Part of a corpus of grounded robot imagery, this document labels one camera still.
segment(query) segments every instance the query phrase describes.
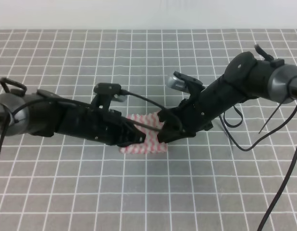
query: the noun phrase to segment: table surface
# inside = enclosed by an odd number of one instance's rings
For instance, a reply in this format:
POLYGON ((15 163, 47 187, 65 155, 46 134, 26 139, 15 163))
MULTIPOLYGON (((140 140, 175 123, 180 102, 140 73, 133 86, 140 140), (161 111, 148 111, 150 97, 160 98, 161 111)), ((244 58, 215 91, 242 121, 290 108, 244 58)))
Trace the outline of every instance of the table surface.
MULTIPOLYGON (((297 65, 297 30, 0 30, 0 77, 90 102, 99 82, 119 83, 167 107, 187 97, 168 89, 180 71, 205 85, 242 51, 259 43, 297 65)), ((281 124, 295 103, 251 100, 230 129, 250 146, 281 124)), ((130 97, 112 108, 126 114, 158 109, 130 97)), ((232 124, 234 110, 226 113, 232 124)), ((255 231, 288 169, 297 114, 249 152, 214 128, 169 144, 168 153, 120 154, 117 147, 68 136, 20 135, 0 157, 0 231, 255 231)), ((265 231, 297 230, 297 164, 265 231)))

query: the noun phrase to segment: fabric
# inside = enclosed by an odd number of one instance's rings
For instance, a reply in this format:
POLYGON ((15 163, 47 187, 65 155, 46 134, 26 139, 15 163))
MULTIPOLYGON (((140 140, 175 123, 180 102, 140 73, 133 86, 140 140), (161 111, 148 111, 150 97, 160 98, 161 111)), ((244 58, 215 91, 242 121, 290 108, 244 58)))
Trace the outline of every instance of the fabric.
MULTIPOLYGON (((127 118, 135 120, 137 122, 156 127, 162 128, 163 123, 158 119, 157 112, 150 113, 148 115, 132 114, 127 118)), ((127 154, 148 154, 148 153, 164 153, 168 151, 168 145, 166 143, 159 143, 157 139, 158 132, 149 130, 136 125, 136 128, 146 134, 144 143, 132 144, 128 147, 120 148, 121 153, 127 154)))

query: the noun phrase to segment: wire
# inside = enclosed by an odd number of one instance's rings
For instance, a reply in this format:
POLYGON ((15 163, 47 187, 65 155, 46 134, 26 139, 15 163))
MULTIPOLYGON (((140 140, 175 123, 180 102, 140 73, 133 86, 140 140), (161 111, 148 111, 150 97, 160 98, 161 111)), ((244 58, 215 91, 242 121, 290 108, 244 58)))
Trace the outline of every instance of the wire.
POLYGON ((224 112, 224 114, 223 114, 223 120, 224 120, 225 124, 226 124, 228 127, 230 127, 230 128, 236 128, 236 127, 240 126, 240 125, 243 123, 243 121, 244 121, 244 116, 243 116, 243 114, 242 114, 242 113, 241 113, 235 106, 233 106, 233 108, 234 108, 234 110, 237 112, 237 114, 240 115, 241 121, 240 121, 238 124, 235 124, 235 125, 232 125, 232 124, 228 123, 228 122, 226 121, 226 119, 225 119, 225 112, 224 112))
POLYGON ((152 127, 152 126, 149 126, 149 125, 146 125, 146 124, 142 124, 142 123, 140 123, 140 122, 134 121, 134 120, 132 120, 132 119, 128 119, 128 118, 126 118, 126 117, 122 117, 121 119, 124 120, 124 121, 127 121, 127 122, 131 122, 131 123, 133 123, 133 124, 135 124, 135 125, 141 126, 141 127, 143 127, 143 128, 150 129, 150 130, 152 130, 152 131, 157 131, 157 132, 160 132, 160 131, 161 131, 161 129, 159 129, 159 128, 154 128, 154 127, 152 127))
MULTIPOLYGON (((23 110, 26 107, 32 106, 32 105, 34 105, 36 103, 43 103, 43 102, 73 103, 73 104, 75 104, 77 106, 84 106, 84 107, 91 108, 91 109, 94 109, 94 110, 102 110, 100 108, 93 108, 93 105, 91 105, 91 104, 80 102, 80 101, 76 101, 76 100, 70 100, 70 99, 65 99, 65 98, 45 98, 45 99, 39 99, 39 100, 29 101, 29 102, 21 105, 20 107, 18 107, 17 109, 15 109, 12 112, 12 116, 15 116, 18 112, 20 112, 21 110, 23 110)), ((155 128, 155 127, 152 127, 152 126, 149 126, 149 125, 146 125, 146 124, 139 123, 137 121, 134 121, 132 119, 125 118, 123 116, 121 117, 121 120, 123 120, 125 122, 130 122, 130 123, 135 124, 135 125, 138 125, 140 127, 144 127, 144 128, 150 129, 152 131, 158 131, 158 132, 161 131, 161 129, 158 129, 158 128, 155 128)))
POLYGON ((151 104, 153 104, 153 105, 159 107, 160 109, 166 111, 168 114, 170 114, 170 115, 176 120, 177 125, 178 125, 178 130, 179 130, 179 131, 182 131, 182 130, 183 130, 183 124, 182 124, 181 120, 180 120, 180 119, 179 119, 173 112, 171 112, 168 108, 165 108, 164 106, 160 105, 159 103, 156 103, 156 102, 154 102, 153 100, 150 100, 150 99, 148 99, 148 98, 146 98, 146 97, 143 97, 143 96, 141 96, 141 95, 138 95, 138 94, 129 92, 129 91, 127 91, 127 90, 122 90, 122 91, 123 91, 124 94, 126 94, 126 95, 132 95, 132 96, 135 96, 135 97, 137 97, 137 98, 139 98, 139 99, 142 99, 142 100, 144 100, 144 101, 147 101, 147 102, 149 102, 149 103, 151 103, 151 104))
POLYGON ((2 126, 2 133, 0 136, 0 154, 1 154, 1 150, 2 150, 2 145, 3 145, 3 141, 4 141, 4 137, 8 131, 9 128, 9 123, 10 123, 10 115, 7 113, 3 122, 3 126, 2 126))
POLYGON ((226 125, 224 124, 224 121, 222 120, 221 115, 219 116, 219 119, 222 123, 222 126, 226 132, 226 134, 229 136, 229 138, 233 141, 233 143, 237 146, 237 148, 239 148, 241 151, 247 152, 252 150, 259 142, 261 142, 263 139, 267 138, 268 136, 270 136, 271 134, 274 134, 276 131, 280 130, 281 128, 283 128, 296 114, 297 112, 297 105, 295 107, 295 109, 293 110, 292 114, 286 119, 286 121, 284 121, 280 126, 278 126, 277 128, 275 128, 274 130, 268 132, 266 135, 262 136, 261 138, 259 138, 251 147, 249 148, 242 148, 237 142, 236 140, 233 138, 233 136, 231 135, 231 133, 229 132, 229 130, 227 129, 226 125))
POLYGON ((93 105, 88 104, 88 103, 84 103, 84 102, 80 102, 80 101, 77 101, 77 100, 70 100, 70 99, 65 99, 65 98, 44 98, 44 99, 40 99, 40 100, 32 100, 32 101, 26 102, 25 104, 23 104, 20 107, 16 108, 12 112, 12 116, 15 116, 18 112, 20 112, 21 110, 23 110, 26 107, 32 106, 32 105, 34 105, 36 103, 43 103, 43 102, 72 103, 72 104, 75 104, 77 106, 84 106, 84 107, 88 107, 88 108, 93 108, 93 105))
POLYGON ((290 166, 288 168, 288 171, 287 171, 287 173, 286 173, 286 175, 284 177, 284 180, 283 180, 283 182, 282 182, 282 184, 281 184, 278 192, 274 196, 271 204, 269 205, 269 207, 268 207, 265 215, 263 216, 263 218, 262 218, 262 220, 260 222, 260 225, 259 225, 257 231, 261 231, 264 228, 264 225, 265 225, 265 223, 266 223, 266 221, 267 221, 270 213, 272 212, 274 206, 277 204, 280 196, 282 195, 282 192, 284 191, 284 189, 286 187, 286 184, 288 183, 288 180, 289 180, 289 178, 290 178, 290 176, 291 176, 291 174, 292 174, 292 172, 294 170, 294 167, 295 167, 296 162, 297 162, 297 147, 296 147, 296 150, 295 150, 295 153, 294 153, 292 162, 291 162, 291 164, 290 164, 290 166))
MULTIPOLYGON (((269 133, 267 133, 266 135, 262 136, 261 138, 259 138, 251 147, 249 148, 242 148, 241 146, 239 146, 239 144, 236 142, 236 140, 233 138, 233 136, 231 135, 231 133, 229 132, 229 130, 227 129, 226 125, 224 124, 224 121, 222 120, 222 117, 219 116, 219 119, 222 123, 222 126, 226 132, 226 134, 229 136, 229 138, 232 140, 232 142, 236 145, 237 148, 239 148, 240 150, 244 151, 244 152, 247 152, 247 151, 250 151, 251 149, 253 149, 259 142, 261 142, 263 139, 265 139, 266 137, 272 135, 273 133, 277 132, 278 130, 280 130, 281 128, 283 128, 293 117, 294 115, 296 114, 297 112, 297 105, 296 107, 294 108, 292 114, 286 119, 286 121, 284 121, 280 126, 278 126, 277 128, 275 128, 274 130, 270 131, 269 133)), ((295 167, 295 164, 297 162, 297 147, 296 147, 296 150, 295 150, 295 153, 294 153, 294 156, 293 156, 293 159, 292 159, 292 162, 288 168, 288 171, 286 173, 286 176, 284 177, 284 180, 278 190, 278 192, 276 193, 275 197, 273 198, 272 202, 270 203, 265 215, 263 216, 260 224, 259 224, 259 227, 257 229, 257 231, 262 231, 262 229, 264 228, 264 225, 267 221, 267 219, 269 218, 269 215, 271 214, 273 208, 275 207, 275 205, 277 204, 278 200, 280 199, 281 195, 282 195, 282 192, 284 191, 285 187, 286 187, 286 184, 288 183, 288 180, 294 170, 294 167, 295 167)))

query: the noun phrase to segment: white background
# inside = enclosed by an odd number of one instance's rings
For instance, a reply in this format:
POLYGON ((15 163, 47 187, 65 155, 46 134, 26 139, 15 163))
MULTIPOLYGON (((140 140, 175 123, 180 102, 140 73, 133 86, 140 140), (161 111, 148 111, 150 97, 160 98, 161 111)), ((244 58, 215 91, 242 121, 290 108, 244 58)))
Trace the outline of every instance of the white background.
POLYGON ((297 28, 297 0, 0 0, 0 28, 297 28))

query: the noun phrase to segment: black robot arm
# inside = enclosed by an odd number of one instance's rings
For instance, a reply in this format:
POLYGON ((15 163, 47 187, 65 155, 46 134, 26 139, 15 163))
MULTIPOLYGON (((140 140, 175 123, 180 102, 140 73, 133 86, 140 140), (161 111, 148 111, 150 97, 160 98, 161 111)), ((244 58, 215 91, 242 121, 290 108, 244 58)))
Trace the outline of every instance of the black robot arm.
MULTIPOLYGON (((161 130, 151 128, 159 132, 159 142, 194 137, 198 131, 209 130, 213 119, 249 99, 262 97, 278 103, 297 100, 297 66, 285 64, 283 59, 274 60, 259 46, 256 51, 265 60, 255 59, 250 52, 241 53, 207 88, 199 80, 175 72, 168 86, 188 92, 190 97, 175 108, 159 105, 162 110, 158 116, 164 125, 161 130)), ((146 137, 135 127, 136 122, 109 109, 111 101, 121 102, 122 97, 131 94, 119 84, 96 85, 91 104, 64 99, 45 90, 26 94, 25 85, 7 78, 2 78, 0 84, 5 91, 0 94, 0 134, 8 113, 7 136, 29 133, 51 137, 60 133, 122 147, 142 143, 146 137)))
POLYGON ((178 132, 168 114, 160 111, 160 121, 165 123, 158 134, 159 142, 194 137, 197 131, 209 130, 213 119, 249 99, 262 97, 277 103, 297 100, 297 66, 285 64, 283 59, 274 60, 258 45, 255 49, 265 60, 255 59, 251 52, 241 53, 207 88, 199 80, 175 72, 168 87, 190 93, 188 99, 170 109, 181 120, 183 130, 178 132))
POLYGON ((122 113, 110 110, 111 101, 122 102, 126 96, 118 84, 100 83, 91 104, 68 100, 46 90, 26 94, 26 86, 7 78, 0 84, 0 134, 6 113, 10 115, 7 136, 29 133, 51 137, 54 133, 99 141, 107 145, 129 146, 142 143, 146 135, 122 113), (18 89, 9 89, 7 84, 18 89))

